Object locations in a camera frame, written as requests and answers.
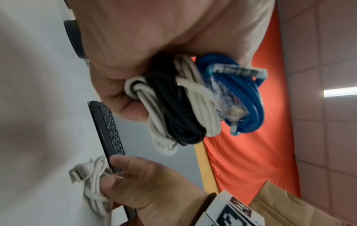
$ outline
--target person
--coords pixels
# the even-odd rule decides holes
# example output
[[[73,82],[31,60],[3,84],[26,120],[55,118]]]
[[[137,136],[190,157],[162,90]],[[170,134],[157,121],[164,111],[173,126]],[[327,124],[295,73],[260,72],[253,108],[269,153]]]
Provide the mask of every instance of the person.
[[[146,122],[141,102],[124,93],[126,79],[147,71],[160,51],[222,53],[249,66],[275,0],[67,0],[91,62],[101,100],[122,118]],[[105,178],[101,192],[138,211],[126,226],[188,226],[208,194],[178,172],[137,157],[114,156],[125,169]]]

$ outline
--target orange fabric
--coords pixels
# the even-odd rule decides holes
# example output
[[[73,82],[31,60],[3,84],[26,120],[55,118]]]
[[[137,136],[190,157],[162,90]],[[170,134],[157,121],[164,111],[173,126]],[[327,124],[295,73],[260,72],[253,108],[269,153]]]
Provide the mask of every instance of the orange fabric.
[[[277,10],[253,58],[253,67],[268,70],[261,85],[265,121],[260,129],[231,136],[222,123],[222,133],[204,140],[218,188],[226,189],[249,204],[266,180],[300,196],[294,155],[292,120]]]

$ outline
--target white cable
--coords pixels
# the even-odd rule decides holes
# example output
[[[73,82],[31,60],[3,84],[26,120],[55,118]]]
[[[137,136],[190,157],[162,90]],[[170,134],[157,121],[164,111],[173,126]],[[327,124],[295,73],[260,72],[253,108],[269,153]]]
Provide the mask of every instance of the white cable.
[[[105,156],[100,156],[93,163],[84,163],[76,166],[74,172],[80,178],[86,179],[90,177],[89,184],[84,190],[85,195],[90,199],[92,209],[102,216],[107,216],[112,212],[113,203],[100,193],[99,185],[102,175],[110,175],[113,172],[107,168],[108,161]]]
[[[204,86],[196,65],[186,55],[179,55],[174,60],[174,64],[179,71],[176,82],[186,89],[197,121],[206,128],[207,136],[219,134],[221,132],[221,121],[217,114],[217,100],[214,94]],[[124,91],[130,98],[140,100],[148,110],[148,128],[156,149],[163,155],[174,155],[178,144],[168,133],[164,114],[155,92],[146,84],[145,78],[138,76],[126,80]]]

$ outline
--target desk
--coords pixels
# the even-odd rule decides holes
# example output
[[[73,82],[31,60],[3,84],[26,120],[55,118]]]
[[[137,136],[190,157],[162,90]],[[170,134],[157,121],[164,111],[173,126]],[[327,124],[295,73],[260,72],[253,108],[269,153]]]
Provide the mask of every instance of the desk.
[[[68,173],[103,149],[87,106],[99,98],[67,38],[67,19],[62,0],[0,2],[2,226],[110,225]]]

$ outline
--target human hand holding cables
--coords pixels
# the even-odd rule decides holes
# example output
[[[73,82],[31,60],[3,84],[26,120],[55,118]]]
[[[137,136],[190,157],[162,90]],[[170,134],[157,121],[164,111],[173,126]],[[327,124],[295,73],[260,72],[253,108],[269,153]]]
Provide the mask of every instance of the human hand holding cables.
[[[124,93],[126,79],[146,72],[159,51],[219,52],[250,63],[269,24],[274,0],[67,0],[91,61],[101,100],[129,120],[147,121],[139,101]]]

